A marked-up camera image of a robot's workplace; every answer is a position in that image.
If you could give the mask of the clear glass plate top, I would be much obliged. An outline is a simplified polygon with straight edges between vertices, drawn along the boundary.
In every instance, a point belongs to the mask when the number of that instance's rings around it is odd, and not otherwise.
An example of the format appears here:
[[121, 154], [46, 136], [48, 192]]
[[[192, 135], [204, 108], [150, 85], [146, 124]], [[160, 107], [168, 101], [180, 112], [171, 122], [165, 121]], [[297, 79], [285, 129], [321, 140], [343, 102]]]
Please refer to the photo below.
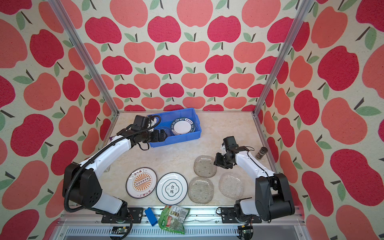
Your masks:
[[158, 131], [158, 142], [164, 142], [168, 137], [173, 135], [170, 128], [161, 127], [157, 129]]

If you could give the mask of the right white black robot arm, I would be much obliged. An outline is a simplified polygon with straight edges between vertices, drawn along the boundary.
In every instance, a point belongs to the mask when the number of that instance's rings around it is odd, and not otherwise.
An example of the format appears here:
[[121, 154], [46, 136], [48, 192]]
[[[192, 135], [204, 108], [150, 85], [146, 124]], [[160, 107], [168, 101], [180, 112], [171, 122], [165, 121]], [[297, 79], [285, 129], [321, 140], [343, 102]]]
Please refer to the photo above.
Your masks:
[[253, 218], [261, 223], [294, 215], [296, 212], [288, 178], [277, 174], [260, 163], [268, 148], [261, 147], [257, 155], [251, 147], [239, 146], [235, 137], [223, 139], [221, 152], [216, 154], [214, 165], [223, 169], [239, 166], [255, 181], [255, 196], [237, 200], [234, 205], [236, 219], [249, 223]]

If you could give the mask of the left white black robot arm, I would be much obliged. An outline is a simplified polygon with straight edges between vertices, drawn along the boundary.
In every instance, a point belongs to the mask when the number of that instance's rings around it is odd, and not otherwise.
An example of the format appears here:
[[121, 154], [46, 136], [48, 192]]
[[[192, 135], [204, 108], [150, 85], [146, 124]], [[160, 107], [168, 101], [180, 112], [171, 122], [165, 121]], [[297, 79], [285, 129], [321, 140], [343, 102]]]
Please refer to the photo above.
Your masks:
[[157, 130], [161, 116], [135, 117], [133, 124], [120, 130], [111, 142], [93, 156], [76, 164], [69, 164], [64, 173], [64, 209], [74, 213], [83, 209], [109, 216], [119, 221], [132, 222], [127, 202], [103, 192], [99, 178], [122, 154], [132, 147], [152, 142], [163, 142], [168, 137]]

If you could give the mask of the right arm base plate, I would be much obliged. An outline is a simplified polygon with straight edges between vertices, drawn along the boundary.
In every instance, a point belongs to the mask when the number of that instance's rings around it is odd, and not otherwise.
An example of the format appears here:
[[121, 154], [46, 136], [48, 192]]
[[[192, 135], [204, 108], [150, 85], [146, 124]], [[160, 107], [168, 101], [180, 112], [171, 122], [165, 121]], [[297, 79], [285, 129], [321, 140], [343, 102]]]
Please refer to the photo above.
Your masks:
[[216, 214], [222, 219], [223, 224], [260, 224], [262, 219], [256, 215], [244, 215], [234, 207], [219, 207], [216, 209]]

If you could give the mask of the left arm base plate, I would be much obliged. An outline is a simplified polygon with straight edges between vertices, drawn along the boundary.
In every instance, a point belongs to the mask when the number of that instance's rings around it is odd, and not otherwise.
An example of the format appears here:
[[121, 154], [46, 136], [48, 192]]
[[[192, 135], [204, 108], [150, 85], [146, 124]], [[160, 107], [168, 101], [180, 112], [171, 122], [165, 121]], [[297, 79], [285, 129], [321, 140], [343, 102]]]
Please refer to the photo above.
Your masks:
[[109, 214], [103, 215], [101, 223], [103, 224], [140, 224], [142, 221], [144, 209], [143, 208], [127, 208], [124, 207], [116, 215]]

